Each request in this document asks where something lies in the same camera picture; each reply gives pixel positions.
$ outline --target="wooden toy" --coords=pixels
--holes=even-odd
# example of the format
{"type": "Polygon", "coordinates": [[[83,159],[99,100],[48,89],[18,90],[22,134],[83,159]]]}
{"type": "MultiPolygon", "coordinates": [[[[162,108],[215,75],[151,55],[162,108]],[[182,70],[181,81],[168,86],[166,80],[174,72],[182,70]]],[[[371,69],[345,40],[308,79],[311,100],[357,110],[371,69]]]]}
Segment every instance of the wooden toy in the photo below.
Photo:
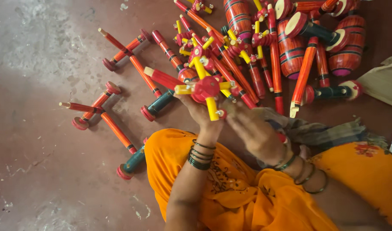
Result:
{"type": "Polygon", "coordinates": [[[100,116],[107,123],[107,125],[109,125],[110,129],[116,134],[117,138],[120,139],[122,144],[129,150],[129,152],[131,154],[134,154],[137,151],[135,146],[133,146],[132,142],[130,142],[130,140],[122,132],[122,130],[119,128],[119,126],[117,126],[117,124],[109,116],[109,114],[103,110],[103,113],[100,116]]]}
{"type": "Polygon", "coordinates": [[[293,38],[300,34],[305,37],[318,37],[326,44],[326,50],[335,53],[341,50],[348,43],[348,32],[344,29],[331,31],[318,24],[307,20],[305,13],[295,13],[286,25],[285,34],[293,38]]]}
{"type": "Polygon", "coordinates": [[[255,55],[251,48],[251,17],[248,5],[245,0],[224,0],[224,11],[226,19],[229,24],[229,36],[233,40],[239,39],[246,47],[241,47],[241,50],[246,50],[244,60],[249,65],[249,73],[253,81],[253,87],[256,95],[263,99],[265,97],[265,87],[260,77],[259,68],[255,62],[255,55]]]}
{"type": "Polygon", "coordinates": [[[145,144],[147,138],[143,141],[142,147],[137,150],[125,164],[121,164],[117,167],[117,175],[123,180],[130,180],[134,176],[134,171],[137,166],[145,160],[145,144]]]}
{"type": "Polygon", "coordinates": [[[279,44],[276,38],[276,18],[273,6],[268,4],[267,6],[267,21],[269,23],[270,35],[273,37],[270,44],[270,57],[271,57],[271,70],[273,75],[274,85],[274,100],[276,102],[276,112],[283,115],[283,96],[281,89],[281,75],[280,75],[280,57],[279,57],[279,44]]]}
{"type": "MultiPolygon", "coordinates": [[[[360,0],[354,1],[349,14],[356,12],[359,4],[360,0]]],[[[329,65],[333,75],[346,76],[359,67],[366,36],[365,24],[364,19],[357,14],[347,16],[338,24],[336,29],[345,29],[349,33],[349,42],[342,50],[330,55],[329,65]]]]}
{"type": "Polygon", "coordinates": [[[323,3],[323,1],[292,2],[291,0],[278,0],[274,6],[276,19],[281,20],[289,14],[295,14],[297,12],[310,13],[312,10],[319,9],[323,3]]]}
{"type": "Polygon", "coordinates": [[[304,43],[300,36],[289,38],[285,34],[290,18],[284,18],[277,24],[280,65],[283,75],[289,79],[297,79],[304,57],[304,43]]]}
{"type": "Polygon", "coordinates": [[[146,82],[147,86],[150,88],[150,90],[152,90],[154,96],[156,96],[156,98],[160,97],[162,95],[162,93],[160,92],[159,88],[157,88],[157,86],[153,83],[153,81],[150,79],[150,77],[147,76],[143,72],[143,66],[140,64],[140,62],[136,58],[136,56],[135,55],[130,56],[130,61],[135,66],[136,70],[140,73],[143,80],[146,82]]]}
{"type": "MultiPolygon", "coordinates": [[[[147,33],[146,30],[140,29],[140,35],[136,39],[134,39],[131,43],[129,43],[129,45],[126,46],[126,50],[130,51],[127,53],[131,54],[137,46],[139,46],[142,42],[146,40],[152,41],[153,38],[147,33]]],[[[127,55],[127,53],[125,53],[125,51],[119,51],[115,56],[113,56],[113,58],[111,58],[110,61],[104,58],[102,60],[102,63],[104,66],[106,66],[107,69],[109,69],[109,71],[114,71],[116,63],[119,62],[122,58],[124,58],[127,55]]]]}
{"type": "Polygon", "coordinates": [[[63,103],[60,102],[59,106],[63,106],[67,109],[70,110],[75,110],[75,111],[84,111],[84,112],[89,112],[89,113],[93,113],[93,114],[101,114],[102,113],[102,109],[101,108],[97,108],[97,107],[91,107],[91,106],[87,106],[87,105],[83,105],[83,104],[77,104],[77,103],[63,103]]]}
{"type": "Polygon", "coordinates": [[[306,86],[303,94],[302,105],[311,104],[314,100],[344,98],[354,100],[362,94],[361,84],[355,80],[340,83],[337,87],[313,88],[306,86]]]}
{"type": "MultiPolygon", "coordinates": [[[[99,96],[99,98],[91,105],[91,107],[101,107],[103,103],[105,103],[106,100],[112,94],[118,95],[120,93],[121,93],[120,88],[116,84],[112,83],[111,81],[108,81],[106,83],[106,91],[99,96]]],[[[90,118],[92,118],[93,115],[94,113],[86,112],[82,115],[81,118],[75,117],[72,120],[72,125],[75,128],[84,131],[89,127],[89,124],[87,122],[89,121],[90,118]]]]}

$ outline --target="red wheel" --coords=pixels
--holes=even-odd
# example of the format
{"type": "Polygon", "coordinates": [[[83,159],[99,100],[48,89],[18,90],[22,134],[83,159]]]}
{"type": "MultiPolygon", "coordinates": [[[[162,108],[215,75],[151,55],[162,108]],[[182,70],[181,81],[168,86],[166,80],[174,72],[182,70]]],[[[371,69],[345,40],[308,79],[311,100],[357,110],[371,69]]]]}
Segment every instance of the red wheel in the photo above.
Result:
{"type": "Polygon", "coordinates": [[[102,59],[102,64],[109,69],[109,71],[115,71],[115,65],[112,64],[108,59],[102,59]]]}
{"type": "Polygon", "coordinates": [[[146,119],[150,122],[153,122],[156,117],[152,114],[150,114],[149,110],[147,109],[147,106],[144,105],[141,109],[140,112],[146,117],[146,119]]]}
{"type": "Polygon", "coordinates": [[[72,125],[75,128],[82,130],[82,131],[86,130],[89,127],[89,124],[87,122],[83,121],[82,118],[80,118],[80,117],[75,117],[72,120],[72,125]]]}
{"type": "Polygon", "coordinates": [[[130,180],[134,174],[133,173],[127,173],[126,171],[123,170],[123,165],[121,164],[119,167],[117,167],[116,173],[117,175],[122,178],[123,180],[130,180]]]}
{"type": "Polygon", "coordinates": [[[116,84],[114,84],[111,81],[108,81],[106,83],[106,88],[107,88],[107,92],[111,93],[111,94],[115,94],[118,95],[121,93],[121,89],[120,87],[118,87],[116,84]]]}

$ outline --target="concrete floor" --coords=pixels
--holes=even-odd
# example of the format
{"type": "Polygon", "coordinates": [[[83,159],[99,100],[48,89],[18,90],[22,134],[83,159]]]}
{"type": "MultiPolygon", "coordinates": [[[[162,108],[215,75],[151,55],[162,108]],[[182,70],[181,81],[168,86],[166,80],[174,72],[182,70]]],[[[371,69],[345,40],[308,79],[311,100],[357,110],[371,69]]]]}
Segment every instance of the concrete floor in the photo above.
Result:
{"type": "MultiPolygon", "coordinates": [[[[216,8],[203,17],[219,29],[226,24],[222,2],[208,2],[216,8]]],[[[77,130],[70,122],[81,113],[59,107],[58,102],[90,105],[106,81],[112,81],[123,93],[104,107],[112,109],[114,120],[136,147],[163,128],[197,132],[178,101],[155,122],[147,121],[140,107],[154,96],[130,61],[120,62],[116,72],[101,63],[117,50],[97,32],[99,27],[125,45],[140,28],[159,30],[178,52],[171,38],[181,13],[172,0],[0,0],[0,231],[162,230],[164,221],[145,164],[132,180],[121,180],[116,168],[130,154],[109,127],[96,119],[88,130],[77,130]]],[[[346,79],[356,79],[392,55],[392,3],[363,1],[360,14],[367,21],[368,51],[362,66],[346,79]]],[[[325,19],[322,23],[331,28],[337,24],[325,19]]],[[[158,46],[145,44],[135,53],[143,66],[176,75],[158,46]]],[[[294,86],[294,81],[284,79],[286,112],[294,86]]],[[[270,93],[264,105],[274,106],[270,93]]],[[[354,115],[391,142],[392,107],[367,95],[354,102],[317,102],[303,107],[298,117],[337,125],[354,115]]],[[[246,157],[228,127],[220,142],[246,157]]]]}

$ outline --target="unpainted wooden tip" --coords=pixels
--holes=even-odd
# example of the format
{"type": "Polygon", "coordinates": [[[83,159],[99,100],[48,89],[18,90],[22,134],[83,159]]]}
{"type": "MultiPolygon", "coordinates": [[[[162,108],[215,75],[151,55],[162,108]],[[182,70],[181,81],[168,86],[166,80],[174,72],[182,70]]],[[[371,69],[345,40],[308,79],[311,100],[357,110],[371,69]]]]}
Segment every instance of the unpainted wooden tip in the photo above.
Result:
{"type": "Polygon", "coordinates": [[[148,75],[148,76],[152,76],[154,70],[153,70],[152,68],[150,68],[150,67],[145,67],[145,69],[143,70],[143,72],[144,72],[146,75],[148,75]]]}
{"type": "Polygon", "coordinates": [[[66,107],[66,108],[70,108],[70,103],[63,103],[63,102],[60,102],[60,103],[59,103],[59,106],[64,106],[64,107],[66,107]]]}
{"type": "Polygon", "coordinates": [[[102,28],[97,29],[97,31],[99,31],[103,36],[107,35],[107,32],[102,28]]]}

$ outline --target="black bangle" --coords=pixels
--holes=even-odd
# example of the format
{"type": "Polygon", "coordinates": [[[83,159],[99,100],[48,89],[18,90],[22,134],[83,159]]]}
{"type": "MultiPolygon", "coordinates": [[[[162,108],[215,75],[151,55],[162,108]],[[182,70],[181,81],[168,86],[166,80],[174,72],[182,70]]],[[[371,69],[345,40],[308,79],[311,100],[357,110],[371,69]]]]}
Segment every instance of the black bangle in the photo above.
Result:
{"type": "Polygon", "coordinates": [[[194,151],[195,153],[197,153],[197,154],[199,154],[199,155],[202,155],[202,156],[205,156],[205,157],[211,157],[211,156],[213,156],[213,154],[208,155],[208,154],[203,154],[203,153],[201,153],[201,152],[198,152],[198,151],[194,150],[193,147],[194,147],[194,145],[192,145],[192,146],[190,147],[190,151],[194,151]]]}
{"type": "Polygon", "coordinates": [[[302,182],[299,182],[299,183],[295,182],[296,185],[302,185],[302,184],[306,183],[314,175],[314,173],[316,172],[316,166],[314,164],[311,164],[311,165],[313,166],[312,172],[302,182]]]}
{"type": "Polygon", "coordinates": [[[203,147],[203,148],[207,148],[207,149],[211,149],[211,150],[215,150],[216,149],[216,147],[207,147],[207,146],[204,146],[203,144],[199,144],[199,143],[196,143],[196,139],[194,139],[194,140],[192,140],[193,141],[193,143],[195,144],[195,145],[199,145],[200,147],[203,147]]]}
{"type": "Polygon", "coordinates": [[[304,159],[302,159],[301,158],[301,170],[300,170],[300,173],[299,173],[299,175],[298,176],[296,176],[293,180],[296,182],[298,179],[300,179],[302,176],[303,176],[303,174],[304,174],[304,172],[305,172],[305,164],[306,164],[306,161],[304,160],[304,159]]]}
{"type": "Polygon", "coordinates": [[[324,185],[321,189],[319,189],[318,191],[316,191],[316,192],[309,192],[309,191],[307,191],[307,190],[305,189],[306,192],[308,192],[308,193],[314,195],[314,194],[317,194],[317,193],[321,193],[321,192],[323,192],[323,190],[326,189],[327,185],[329,184],[329,177],[327,176],[327,173],[326,173],[325,171],[323,171],[323,170],[321,170],[321,169],[320,169],[320,171],[322,171],[323,174],[324,174],[324,176],[326,177],[325,185],[324,185]]]}
{"type": "Polygon", "coordinates": [[[290,166],[293,161],[296,159],[296,156],[293,154],[292,158],[283,166],[281,166],[280,168],[275,168],[276,171],[282,171],[285,170],[288,166],[290,166]]]}
{"type": "Polygon", "coordinates": [[[191,166],[197,168],[198,170],[208,170],[210,168],[210,163],[200,163],[197,160],[193,159],[191,155],[189,155],[187,159],[191,166]]]}

